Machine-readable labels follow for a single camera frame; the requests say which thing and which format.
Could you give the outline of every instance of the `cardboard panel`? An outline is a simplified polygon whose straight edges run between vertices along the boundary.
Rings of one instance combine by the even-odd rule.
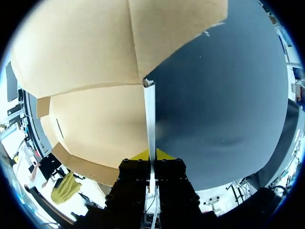
[[[50,112],[50,97],[41,98],[37,100],[36,107],[36,116],[37,118],[41,118],[47,116]]]
[[[117,168],[98,165],[76,156],[71,156],[66,166],[84,177],[108,186],[113,186],[119,176]]]
[[[59,142],[52,149],[52,153],[64,166],[67,165],[69,159],[71,158],[69,152]]]
[[[227,0],[129,0],[140,79],[227,17]]]
[[[17,34],[12,62],[36,98],[139,83],[128,1],[44,1]]]
[[[227,0],[48,0],[17,34],[12,67],[36,98],[139,83],[226,14]]]
[[[70,154],[97,164],[117,168],[148,148],[142,85],[54,96],[50,119]]]

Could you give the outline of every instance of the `black surface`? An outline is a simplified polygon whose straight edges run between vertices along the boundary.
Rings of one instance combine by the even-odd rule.
[[[270,185],[292,161],[295,146],[304,129],[304,116],[299,105],[288,100],[285,125],[272,157],[262,169],[247,179],[254,188]]]
[[[18,104],[16,106],[14,106],[13,108],[11,108],[10,110],[8,110],[8,115],[11,115],[19,110],[21,110],[21,104]]]
[[[53,154],[49,154],[44,157],[40,161],[40,164],[41,165],[39,166],[39,169],[42,172],[43,176],[46,178],[46,180],[49,180],[54,170],[61,166],[60,161]]]
[[[156,147],[182,158],[195,190],[261,169],[287,110],[285,57],[255,0],[230,0],[225,25],[208,30],[159,65]]]
[[[16,117],[12,118],[12,119],[9,121],[9,124],[10,124],[10,125],[14,125],[15,123],[17,123],[17,122],[19,122],[19,121],[21,121],[21,120],[22,120],[22,118],[21,118],[20,115],[19,115],[19,116],[16,116]]]
[[[17,79],[11,68],[11,63],[9,62],[5,68],[6,70],[6,79],[7,79],[7,99],[8,102],[17,99],[18,91],[17,91]]]

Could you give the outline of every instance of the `white cable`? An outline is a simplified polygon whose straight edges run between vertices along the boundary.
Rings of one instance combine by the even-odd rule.
[[[158,206],[158,197],[159,197],[158,191],[159,191],[159,190],[157,190],[157,187],[156,187],[156,190],[155,190],[155,195],[156,195],[156,210],[155,210],[155,213],[154,213],[154,215],[153,215],[152,227],[151,227],[152,229],[154,229],[154,226],[155,226],[155,224],[156,224],[157,215],[158,215],[158,210],[159,210],[159,206]]]

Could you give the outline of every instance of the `cardboard box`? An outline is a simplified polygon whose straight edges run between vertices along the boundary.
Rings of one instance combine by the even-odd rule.
[[[148,148],[143,78],[226,15],[227,0],[41,3],[16,35],[11,64],[38,99],[53,154],[111,186],[120,162]]]

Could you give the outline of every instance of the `yellow cloth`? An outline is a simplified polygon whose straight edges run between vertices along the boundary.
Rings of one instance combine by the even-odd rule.
[[[51,199],[55,204],[62,204],[69,200],[81,189],[81,184],[75,181],[73,173],[67,174],[58,188],[53,188]]]

